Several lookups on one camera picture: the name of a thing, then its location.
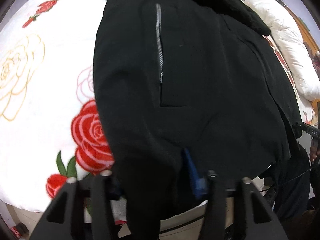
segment bedsheet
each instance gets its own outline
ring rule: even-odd
[[[0,200],[43,212],[67,177],[112,166],[92,83],[105,3],[29,0],[0,32]]]

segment black jacket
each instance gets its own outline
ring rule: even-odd
[[[197,202],[181,152],[199,176],[255,177],[299,150],[293,88],[240,0],[108,0],[93,77],[137,239]]]

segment metal screw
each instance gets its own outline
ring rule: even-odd
[[[208,177],[215,178],[217,174],[214,171],[208,171]]]
[[[245,184],[250,184],[250,183],[251,183],[251,179],[248,178],[248,177],[243,178],[242,181],[243,181]]]
[[[75,177],[67,178],[67,183],[69,184],[76,183],[76,182],[77,182],[77,179]]]
[[[112,171],[106,170],[106,171],[102,171],[100,173],[101,176],[103,177],[109,177],[112,174]]]

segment rose pattern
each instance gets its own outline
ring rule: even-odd
[[[60,174],[53,174],[47,179],[45,188],[49,197],[54,198],[63,184],[66,182],[67,177]]]
[[[52,9],[52,7],[57,4],[58,0],[52,0],[52,1],[47,1],[47,2],[43,2],[42,4],[39,4],[38,7],[40,7],[38,10],[36,10],[36,14],[40,14],[43,12],[47,12],[50,9]]]
[[[92,66],[84,69],[79,74],[76,94],[79,102],[82,104],[85,104],[88,100],[94,98]]]
[[[306,124],[311,124],[312,119],[310,120],[310,122],[308,121],[308,114],[303,111],[304,116],[306,117],[306,120],[304,121]]]
[[[278,51],[278,49],[275,48],[275,46],[273,45],[273,43],[270,41],[270,39],[266,36],[263,36],[270,44],[271,48],[273,49],[273,52],[276,54],[278,60],[280,61],[285,73],[287,74],[289,80],[290,80],[290,83],[293,87],[293,90],[294,90],[294,93],[295,93],[295,96],[296,96],[296,99],[297,101],[299,100],[299,96],[298,96],[298,91],[296,89],[296,85],[294,83],[294,80],[293,80],[293,77],[292,77],[292,74],[291,74],[291,71],[287,65],[287,63],[285,62],[284,58],[282,57],[282,55],[280,54],[280,52]]]
[[[29,20],[27,20],[27,21],[25,22],[25,24],[22,25],[22,28],[27,27],[27,26],[28,26],[30,23],[32,23],[33,21],[36,21],[36,16],[30,17]]]
[[[29,18],[29,20],[27,20],[24,25],[22,25],[22,28],[26,28],[30,23],[34,22],[37,20],[37,17],[44,13],[44,12],[48,12],[52,9],[52,7],[57,4],[59,0],[50,0],[50,1],[46,1],[46,2],[43,2],[42,4],[39,4],[38,7],[40,7],[37,11],[36,11],[36,14],[31,16]]]
[[[71,134],[78,145],[76,162],[84,170],[97,174],[111,168],[114,159],[102,131],[95,100],[85,103],[73,119]]]
[[[27,86],[44,59],[44,43],[32,34],[0,59],[0,118],[12,121],[21,109]]]

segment zipper pocket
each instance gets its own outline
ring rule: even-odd
[[[163,51],[162,51],[162,42],[161,42],[161,5],[156,4],[157,11],[157,20],[156,20],[156,39],[157,39],[157,47],[158,47],[158,57],[159,57],[159,81],[160,86],[163,81]]]

